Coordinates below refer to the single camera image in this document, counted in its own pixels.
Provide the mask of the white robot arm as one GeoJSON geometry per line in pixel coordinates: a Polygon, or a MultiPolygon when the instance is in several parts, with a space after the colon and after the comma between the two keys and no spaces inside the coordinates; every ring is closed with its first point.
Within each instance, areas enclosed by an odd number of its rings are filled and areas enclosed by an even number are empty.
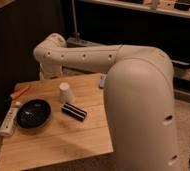
{"type": "Polygon", "coordinates": [[[174,69],[150,46],[71,47],[53,33],[33,51],[45,77],[62,66],[106,75],[103,96],[118,171],[181,171],[174,69]]]}

